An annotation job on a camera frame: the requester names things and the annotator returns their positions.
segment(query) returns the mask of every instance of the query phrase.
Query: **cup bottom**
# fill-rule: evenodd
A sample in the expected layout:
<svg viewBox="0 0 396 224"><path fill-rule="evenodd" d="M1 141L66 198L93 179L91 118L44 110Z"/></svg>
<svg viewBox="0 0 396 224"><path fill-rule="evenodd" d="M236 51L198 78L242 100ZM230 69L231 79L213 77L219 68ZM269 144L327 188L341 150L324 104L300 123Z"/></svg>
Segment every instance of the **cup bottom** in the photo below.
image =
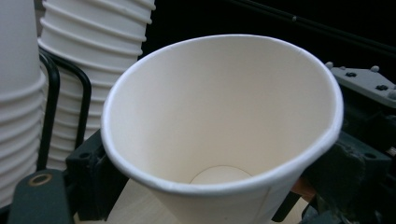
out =
<svg viewBox="0 0 396 224"><path fill-rule="evenodd" d="M203 170L192 181L191 184L208 185L233 182L250 178L251 175L239 168L232 166L213 166Z"/></svg>

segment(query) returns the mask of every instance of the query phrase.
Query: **beige surface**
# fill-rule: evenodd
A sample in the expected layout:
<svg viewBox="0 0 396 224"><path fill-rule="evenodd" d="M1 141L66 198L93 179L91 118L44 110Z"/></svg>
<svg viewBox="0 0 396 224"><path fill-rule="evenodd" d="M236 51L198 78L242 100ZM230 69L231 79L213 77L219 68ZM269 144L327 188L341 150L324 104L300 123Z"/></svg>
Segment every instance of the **beige surface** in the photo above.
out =
<svg viewBox="0 0 396 224"><path fill-rule="evenodd" d="M300 200L282 222L297 224L306 202ZM119 197L107 221L78 221L78 224L179 224L166 208L145 188L130 180Z"/></svg>

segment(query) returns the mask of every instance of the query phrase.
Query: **stack of cups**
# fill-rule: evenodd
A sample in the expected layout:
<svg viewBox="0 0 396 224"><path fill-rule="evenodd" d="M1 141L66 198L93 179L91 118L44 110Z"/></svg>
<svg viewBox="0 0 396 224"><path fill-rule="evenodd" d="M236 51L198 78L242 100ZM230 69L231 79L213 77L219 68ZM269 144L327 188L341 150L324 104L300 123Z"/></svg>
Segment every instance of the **stack of cups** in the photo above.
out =
<svg viewBox="0 0 396 224"><path fill-rule="evenodd" d="M33 1L0 7L0 207L35 171L40 145L45 76L39 70Z"/></svg>
<svg viewBox="0 0 396 224"><path fill-rule="evenodd" d="M90 79L92 98L84 138L100 129L103 104L123 72L142 54L154 0L47 0L38 45L78 66ZM61 90L48 167L64 169L75 149L82 85L61 70Z"/></svg>

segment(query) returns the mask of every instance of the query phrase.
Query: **empty cup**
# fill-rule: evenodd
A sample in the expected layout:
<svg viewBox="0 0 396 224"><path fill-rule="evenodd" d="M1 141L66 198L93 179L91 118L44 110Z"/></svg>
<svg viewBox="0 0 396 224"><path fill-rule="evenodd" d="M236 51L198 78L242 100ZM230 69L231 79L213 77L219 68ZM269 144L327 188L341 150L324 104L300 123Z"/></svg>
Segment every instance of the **empty cup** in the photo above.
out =
<svg viewBox="0 0 396 224"><path fill-rule="evenodd" d="M330 71L285 41L214 35L132 65L102 116L106 153L183 224L268 222L336 141Z"/></svg>

